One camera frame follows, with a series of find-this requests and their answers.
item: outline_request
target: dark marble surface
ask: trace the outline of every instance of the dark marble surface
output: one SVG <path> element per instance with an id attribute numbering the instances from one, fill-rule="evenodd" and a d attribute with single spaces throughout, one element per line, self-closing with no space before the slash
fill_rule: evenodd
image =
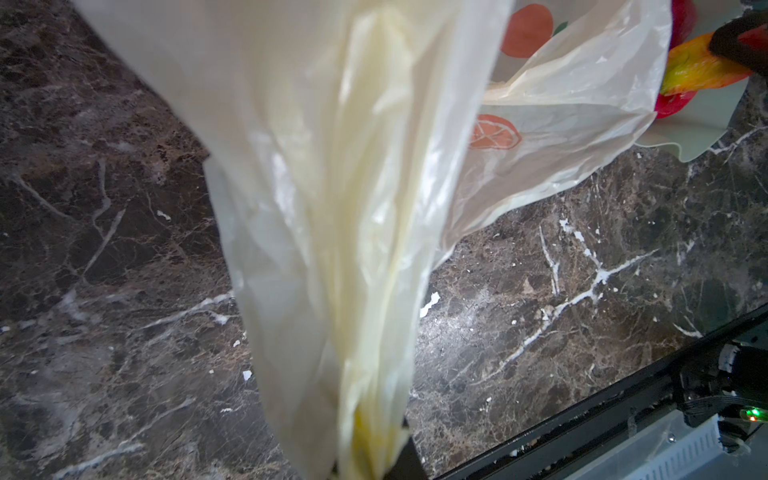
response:
<path id="1" fill-rule="evenodd" d="M 0 2 L 0 478 L 286 478 L 206 151 L 61 0 Z M 768 103 L 633 149 L 432 275 L 407 416 L 431 475 L 768 300 Z"/>

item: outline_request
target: orange slice print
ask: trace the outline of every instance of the orange slice print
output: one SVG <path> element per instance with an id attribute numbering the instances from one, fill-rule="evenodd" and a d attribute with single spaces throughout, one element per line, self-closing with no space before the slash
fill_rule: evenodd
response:
<path id="1" fill-rule="evenodd" d="M 554 20 L 549 8 L 532 3 L 509 19 L 502 51 L 512 58 L 530 58 L 552 38 Z"/>
<path id="2" fill-rule="evenodd" d="M 522 141 L 518 129 L 496 115 L 479 115 L 469 147 L 472 150 L 511 150 Z"/>

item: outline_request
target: yellow object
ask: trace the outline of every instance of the yellow object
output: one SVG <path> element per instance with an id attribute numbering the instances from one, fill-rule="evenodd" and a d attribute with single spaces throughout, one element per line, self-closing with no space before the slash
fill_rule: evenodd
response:
<path id="1" fill-rule="evenodd" d="M 712 35 L 701 35 L 670 50 L 662 95 L 727 87 L 752 74 L 749 68 L 711 53 Z"/>

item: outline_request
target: red object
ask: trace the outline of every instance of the red object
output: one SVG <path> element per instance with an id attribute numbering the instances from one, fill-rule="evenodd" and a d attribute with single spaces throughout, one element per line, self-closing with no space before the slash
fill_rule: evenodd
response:
<path id="1" fill-rule="evenodd" d="M 672 40 L 670 49 L 685 42 L 694 30 L 699 15 L 693 0 L 672 0 Z"/>
<path id="2" fill-rule="evenodd" d="M 687 91 L 684 94 L 659 95 L 659 98 L 656 100 L 656 108 L 654 109 L 657 113 L 656 119 L 666 118 L 683 110 L 688 105 L 688 102 L 694 99 L 696 93 L 698 92 Z"/>
<path id="3" fill-rule="evenodd" d="M 512 58 L 530 58 L 552 38 L 554 20 L 549 8 L 531 3 L 509 19 L 502 52 Z"/>
<path id="4" fill-rule="evenodd" d="M 739 41 L 755 50 L 768 51 L 768 28 L 762 25 L 739 35 Z"/>

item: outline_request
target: white plastic bag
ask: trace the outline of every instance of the white plastic bag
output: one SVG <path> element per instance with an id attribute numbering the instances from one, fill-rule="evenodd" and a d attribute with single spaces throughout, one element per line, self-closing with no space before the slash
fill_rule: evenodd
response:
<path id="1" fill-rule="evenodd" d="M 670 0 L 522 0 L 515 6 L 526 8 L 548 8 L 551 19 L 540 23 L 561 30 L 527 61 L 499 55 L 494 77 L 513 76 L 485 94 L 442 235 L 443 260 L 464 235 L 610 163 L 656 116 Z M 531 23 L 526 18 L 523 25 Z"/>
<path id="2" fill-rule="evenodd" d="M 511 0 L 75 0 L 208 146 L 260 398 L 305 478 L 381 478 Z"/>

